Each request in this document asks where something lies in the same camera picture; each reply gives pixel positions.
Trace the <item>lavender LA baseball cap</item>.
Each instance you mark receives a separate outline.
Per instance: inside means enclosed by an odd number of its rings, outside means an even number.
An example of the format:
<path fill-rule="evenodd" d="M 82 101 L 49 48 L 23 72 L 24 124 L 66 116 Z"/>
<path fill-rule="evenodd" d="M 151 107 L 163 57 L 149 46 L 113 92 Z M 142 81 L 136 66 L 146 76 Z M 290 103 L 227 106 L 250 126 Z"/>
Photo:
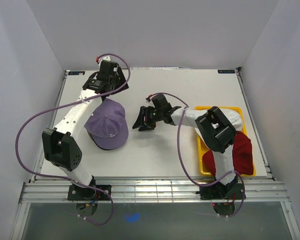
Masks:
<path fill-rule="evenodd" d="M 108 98 L 105 98 L 102 104 L 93 111 L 84 128 L 103 148 L 118 149 L 126 143 L 129 137 L 124 107 Z"/>

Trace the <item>black NY baseball cap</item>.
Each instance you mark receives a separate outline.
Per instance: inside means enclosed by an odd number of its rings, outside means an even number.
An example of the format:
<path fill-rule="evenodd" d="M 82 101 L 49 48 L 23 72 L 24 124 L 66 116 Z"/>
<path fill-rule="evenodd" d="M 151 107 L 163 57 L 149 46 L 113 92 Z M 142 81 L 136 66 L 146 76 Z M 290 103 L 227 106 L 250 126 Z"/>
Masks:
<path fill-rule="evenodd" d="M 101 147 L 97 144 L 97 142 L 95 141 L 95 139 L 93 138 L 93 135 L 91 135 L 89 132 L 88 132 L 88 136 L 89 138 L 94 142 L 94 144 L 101 150 L 105 150 L 105 151 L 111 151 L 111 150 L 114 150 L 115 148 L 104 148 L 104 147 Z"/>

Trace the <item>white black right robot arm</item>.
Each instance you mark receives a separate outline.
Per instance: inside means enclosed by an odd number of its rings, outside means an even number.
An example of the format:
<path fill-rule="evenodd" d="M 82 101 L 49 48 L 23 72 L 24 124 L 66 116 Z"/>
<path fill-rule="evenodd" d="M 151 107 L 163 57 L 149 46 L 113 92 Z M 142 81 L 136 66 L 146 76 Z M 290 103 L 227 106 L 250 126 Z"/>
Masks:
<path fill-rule="evenodd" d="M 157 122 L 172 126 L 195 128 L 197 134 L 212 151 L 215 165 L 216 194 L 227 199 L 234 193 L 238 182 L 233 163 L 235 136 L 243 129 L 241 115 L 231 109 L 213 106 L 207 110 L 189 109 L 188 106 L 172 106 L 163 93 L 156 93 L 146 99 L 152 106 L 141 106 L 133 129 L 140 132 L 152 131 Z"/>

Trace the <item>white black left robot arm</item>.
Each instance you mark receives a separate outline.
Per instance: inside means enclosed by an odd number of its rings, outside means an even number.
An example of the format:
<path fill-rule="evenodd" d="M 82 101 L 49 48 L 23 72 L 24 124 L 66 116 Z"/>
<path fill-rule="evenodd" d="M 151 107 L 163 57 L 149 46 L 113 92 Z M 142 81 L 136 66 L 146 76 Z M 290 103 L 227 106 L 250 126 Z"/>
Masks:
<path fill-rule="evenodd" d="M 99 70 L 84 83 L 77 101 L 59 123 L 42 132 L 45 159 L 61 169 L 70 181 L 79 186 L 78 193 L 85 200 L 90 200 L 96 195 L 96 187 L 91 184 L 93 176 L 82 163 L 83 153 L 77 139 L 94 110 L 106 97 L 129 87 L 129 78 L 124 75 L 119 63 L 111 58 L 109 53 L 97 57 Z"/>

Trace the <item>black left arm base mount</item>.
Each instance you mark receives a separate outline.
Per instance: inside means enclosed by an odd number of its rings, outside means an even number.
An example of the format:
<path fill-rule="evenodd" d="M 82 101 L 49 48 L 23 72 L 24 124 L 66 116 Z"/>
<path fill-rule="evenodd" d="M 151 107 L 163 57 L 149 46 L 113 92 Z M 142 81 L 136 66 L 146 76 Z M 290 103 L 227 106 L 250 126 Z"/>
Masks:
<path fill-rule="evenodd" d="M 108 201 L 109 197 L 100 191 L 96 191 L 90 188 L 82 188 L 72 184 L 68 189 L 67 194 L 68 201 Z"/>

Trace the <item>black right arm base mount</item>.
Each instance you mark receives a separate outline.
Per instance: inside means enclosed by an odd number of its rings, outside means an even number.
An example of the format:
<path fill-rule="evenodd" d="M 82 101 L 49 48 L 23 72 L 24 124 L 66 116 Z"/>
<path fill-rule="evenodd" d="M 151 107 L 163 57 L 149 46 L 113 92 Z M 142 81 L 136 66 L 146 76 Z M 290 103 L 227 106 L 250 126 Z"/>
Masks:
<path fill-rule="evenodd" d="M 237 183 L 230 191 L 221 191 L 217 185 L 209 187 L 199 187 L 199 190 L 195 192 L 200 196 L 201 200 L 242 200 L 246 199 L 246 195 L 243 193 L 243 185 Z"/>

